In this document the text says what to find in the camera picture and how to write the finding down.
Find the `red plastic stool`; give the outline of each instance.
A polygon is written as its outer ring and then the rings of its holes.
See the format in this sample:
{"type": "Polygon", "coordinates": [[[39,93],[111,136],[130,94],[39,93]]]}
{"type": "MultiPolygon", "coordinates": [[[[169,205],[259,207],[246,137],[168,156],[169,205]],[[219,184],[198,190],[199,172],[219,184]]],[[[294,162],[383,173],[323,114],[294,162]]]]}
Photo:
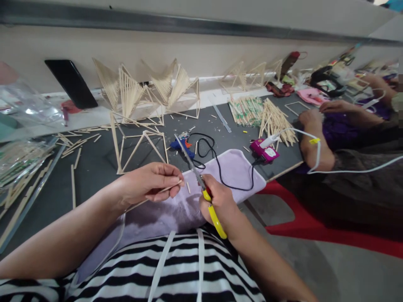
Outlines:
{"type": "Polygon", "coordinates": [[[269,182],[258,194],[280,197],[295,215],[293,221],[267,226],[266,231],[269,234],[351,245],[403,259],[403,243],[356,231],[328,228],[314,218],[290,191],[275,180],[269,182]]]}

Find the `hand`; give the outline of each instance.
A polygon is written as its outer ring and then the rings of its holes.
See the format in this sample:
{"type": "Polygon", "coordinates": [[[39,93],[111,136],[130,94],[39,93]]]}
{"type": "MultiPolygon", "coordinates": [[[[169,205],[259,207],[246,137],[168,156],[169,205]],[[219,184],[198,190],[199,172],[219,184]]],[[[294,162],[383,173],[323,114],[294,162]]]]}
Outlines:
{"type": "Polygon", "coordinates": [[[323,103],[320,106],[319,111],[321,113],[334,113],[334,112],[347,113],[347,112],[356,112],[359,109],[360,107],[352,103],[343,100],[337,100],[323,103]]]}
{"type": "Polygon", "coordinates": [[[298,120],[303,126],[311,123],[317,124],[318,126],[322,125],[322,115],[319,113],[318,109],[304,111],[298,116],[298,120]]]}
{"type": "Polygon", "coordinates": [[[185,185],[180,170],[170,164],[153,162],[133,170],[110,184],[124,208],[149,199],[160,202],[175,197],[185,185]]]}
{"type": "MultiPolygon", "coordinates": [[[[210,174],[203,174],[203,180],[206,186],[211,190],[212,204],[222,228],[229,239],[234,238],[235,234],[232,232],[233,226],[239,222],[238,218],[242,213],[232,197],[231,189],[219,183],[210,174]]],[[[202,195],[199,199],[200,211],[203,217],[209,223],[213,224],[208,209],[209,205],[211,205],[211,203],[206,201],[202,195]]]]}

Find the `gray table surface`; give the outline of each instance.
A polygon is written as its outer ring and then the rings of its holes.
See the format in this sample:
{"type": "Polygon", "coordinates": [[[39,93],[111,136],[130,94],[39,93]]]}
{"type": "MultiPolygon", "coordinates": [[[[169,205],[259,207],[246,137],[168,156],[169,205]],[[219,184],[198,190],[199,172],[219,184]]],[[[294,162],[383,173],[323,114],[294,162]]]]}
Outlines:
{"type": "MultiPolygon", "coordinates": [[[[285,108],[284,105],[302,101],[297,95],[293,94],[288,98],[281,99],[277,99],[274,96],[269,96],[269,98],[276,106],[279,106],[280,109],[282,109],[282,111],[289,116],[289,118],[287,118],[289,122],[293,123],[296,121],[297,116],[285,108]]],[[[227,132],[218,118],[216,119],[211,116],[217,116],[214,108],[207,107],[200,110],[198,120],[193,118],[186,119],[184,116],[178,114],[173,114],[173,119],[169,115],[165,115],[165,126],[159,127],[159,130],[165,133],[166,144],[169,145],[169,143],[175,139],[174,133],[179,134],[192,128],[193,126],[196,126],[192,132],[205,133],[215,139],[214,148],[218,155],[231,148],[240,149],[243,151],[246,158],[252,163],[255,160],[255,158],[252,156],[252,152],[247,152],[243,146],[249,148],[250,140],[258,138],[259,129],[237,126],[233,121],[228,104],[219,105],[218,108],[225,120],[228,122],[232,133],[227,132]]],[[[302,111],[306,110],[305,107],[299,104],[292,105],[292,109],[297,113],[301,113],[302,111]]],[[[189,114],[194,115],[195,110],[190,111],[189,114]]],[[[127,127],[122,126],[122,128],[127,136],[139,135],[144,130],[144,128],[138,128],[134,125],[127,127]]],[[[116,174],[117,163],[111,131],[100,131],[95,133],[100,133],[102,135],[101,138],[96,143],[93,143],[92,139],[83,145],[81,158],[77,166],[77,170],[75,170],[77,205],[83,203],[99,189],[108,185],[119,177],[119,175],[116,174]]],[[[95,133],[92,132],[91,134],[84,134],[83,137],[78,138],[91,136],[95,133]]],[[[117,135],[120,145],[122,135],[118,130],[117,135]]],[[[194,135],[190,138],[189,142],[194,143],[200,137],[201,136],[194,135]]],[[[151,136],[150,138],[163,155],[163,141],[157,136],[151,136]]],[[[137,141],[138,138],[126,139],[122,163],[127,161],[137,141]]],[[[207,151],[206,144],[201,143],[200,149],[201,153],[204,154],[207,151]]],[[[302,161],[298,144],[294,144],[293,147],[287,148],[281,143],[279,144],[278,152],[280,157],[277,158],[273,164],[256,166],[256,171],[267,180],[302,161]]],[[[6,250],[2,253],[2,255],[0,255],[0,258],[5,257],[29,237],[71,210],[72,193],[70,165],[74,164],[76,156],[77,152],[74,152],[72,155],[59,160],[46,185],[42,189],[38,198],[35,200],[35,203],[27,213],[25,219],[15,232],[13,238],[6,247],[6,250]]],[[[176,155],[176,151],[170,149],[168,150],[168,158],[169,163],[177,166],[181,171],[184,172],[189,169],[189,166],[185,162],[183,155],[180,153],[176,155]]],[[[196,155],[195,159],[205,163],[211,160],[212,156],[209,154],[206,158],[201,159],[198,155],[196,155]]],[[[130,171],[153,161],[160,161],[160,159],[156,152],[144,139],[144,143],[140,145],[138,151],[130,161],[130,164],[126,170],[130,171]]],[[[12,214],[18,206],[18,203],[19,202],[15,202],[0,221],[0,234],[6,228],[9,220],[12,217],[12,214]]]]}

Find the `striped shirt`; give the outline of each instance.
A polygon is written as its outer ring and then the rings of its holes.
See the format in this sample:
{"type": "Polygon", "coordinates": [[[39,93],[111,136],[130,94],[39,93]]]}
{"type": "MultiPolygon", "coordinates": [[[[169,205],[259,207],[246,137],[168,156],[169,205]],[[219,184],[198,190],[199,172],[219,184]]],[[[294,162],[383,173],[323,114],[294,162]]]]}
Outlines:
{"type": "Polygon", "coordinates": [[[225,244],[204,229],[143,240],[114,253],[80,284],[2,280],[1,301],[264,301],[225,244]]]}

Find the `floor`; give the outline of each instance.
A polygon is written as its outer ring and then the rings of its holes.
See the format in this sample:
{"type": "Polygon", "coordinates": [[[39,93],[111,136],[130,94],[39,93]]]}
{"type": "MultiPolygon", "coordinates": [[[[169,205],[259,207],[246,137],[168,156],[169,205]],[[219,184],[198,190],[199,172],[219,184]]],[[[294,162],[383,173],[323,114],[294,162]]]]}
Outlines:
{"type": "Polygon", "coordinates": [[[403,259],[347,245],[272,236],[262,223],[292,221],[292,210],[273,195],[255,195],[249,201],[259,213],[260,222],[245,203],[240,205],[242,212],[294,267],[319,301],[403,301],[403,259]]]}

